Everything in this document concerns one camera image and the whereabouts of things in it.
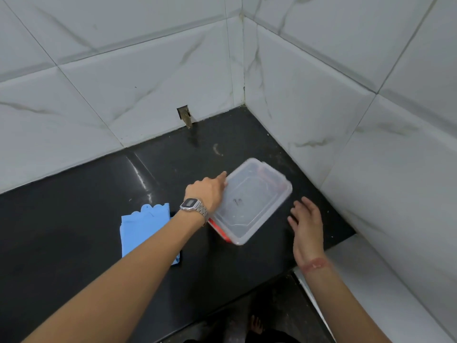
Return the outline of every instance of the silver digital watch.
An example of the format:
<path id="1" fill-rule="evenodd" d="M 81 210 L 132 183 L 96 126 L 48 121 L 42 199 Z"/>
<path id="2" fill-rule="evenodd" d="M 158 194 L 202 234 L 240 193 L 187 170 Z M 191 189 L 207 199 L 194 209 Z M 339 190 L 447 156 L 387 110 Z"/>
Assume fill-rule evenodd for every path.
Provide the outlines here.
<path id="1" fill-rule="evenodd" d="M 186 200 L 179 206 L 179 209 L 184 211 L 197 211 L 203 218 L 205 218 L 205 222 L 209 219 L 208 210 L 203 205 L 203 203 L 197 198 L 186 198 Z"/>

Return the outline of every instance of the hand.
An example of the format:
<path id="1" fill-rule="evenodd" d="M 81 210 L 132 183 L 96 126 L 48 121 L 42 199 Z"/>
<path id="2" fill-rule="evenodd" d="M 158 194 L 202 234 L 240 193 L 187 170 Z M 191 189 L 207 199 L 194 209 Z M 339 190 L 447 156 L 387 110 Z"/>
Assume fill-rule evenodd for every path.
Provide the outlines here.
<path id="1" fill-rule="evenodd" d="M 188 185 L 184 200 L 187 198 L 197 198 L 203 202 L 209 214 L 213 214 L 221 204 L 222 193 L 227 186 L 226 178 L 227 172 L 224 171 L 215 179 L 206 177 L 202 181 L 196 181 Z"/>
<path id="2" fill-rule="evenodd" d="M 317 257 L 325 258 L 323 252 L 323 224 L 319 208 L 302 197 L 302 201 L 295 201 L 290 210 L 297 222 L 289 216 L 290 226 L 295 232 L 293 240 L 293 256 L 299 267 L 305 266 Z"/>

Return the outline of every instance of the forearm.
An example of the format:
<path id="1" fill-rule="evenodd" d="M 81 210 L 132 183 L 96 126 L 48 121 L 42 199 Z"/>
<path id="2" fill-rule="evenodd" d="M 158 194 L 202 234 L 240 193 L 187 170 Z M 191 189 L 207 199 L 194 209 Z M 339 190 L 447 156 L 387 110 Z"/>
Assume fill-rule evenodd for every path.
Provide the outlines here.
<path id="1" fill-rule="evenodd" d="M 203 222 L 198 212 L 178 212 L 24 342 L 125 342 L 174 258 Z"/>
<path id="2" fill-rule="evenodd" d="M 331 266 L 305 279 L 338 343 L 390 343 Z"/>

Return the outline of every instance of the red bracelet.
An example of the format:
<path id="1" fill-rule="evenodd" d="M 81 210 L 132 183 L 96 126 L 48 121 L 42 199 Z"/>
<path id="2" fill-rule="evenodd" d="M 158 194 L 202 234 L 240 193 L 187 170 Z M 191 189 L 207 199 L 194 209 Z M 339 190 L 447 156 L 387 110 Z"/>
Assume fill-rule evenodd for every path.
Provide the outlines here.
<path id="1" fill-rule="evenodd" d="M 300 267 L 300 271 L 302 271 L 303 274 L 306 274 L 314 271 L 317 268 L 323 268 L 327 266 L 330 266 L 330 262 L 327 259 L 324 259 L 323 257 L 317 257 L 316 259 L 312 259 L 306 265 Z"/>

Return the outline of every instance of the black countertop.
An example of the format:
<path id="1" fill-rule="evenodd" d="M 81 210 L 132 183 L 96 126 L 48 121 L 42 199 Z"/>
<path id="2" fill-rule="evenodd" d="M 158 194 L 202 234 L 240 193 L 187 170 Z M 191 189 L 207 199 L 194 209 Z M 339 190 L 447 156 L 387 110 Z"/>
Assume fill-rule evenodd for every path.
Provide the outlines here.
<path id="1" fill-rule="evenodd" d="M 244 108 L 0 195 L 0 337 L 19 342 L 121 258 L 121 216 L 143 204 L 176 210 L 187 184 L 248 158 L 265 161 L 293 193 L 244 245 L 210 227 L 185 245 L 132 342 L 155 342 L 295 266 L 286 217 L 305 195 L 321 209 L 325 248 L 354 230 Z"/>

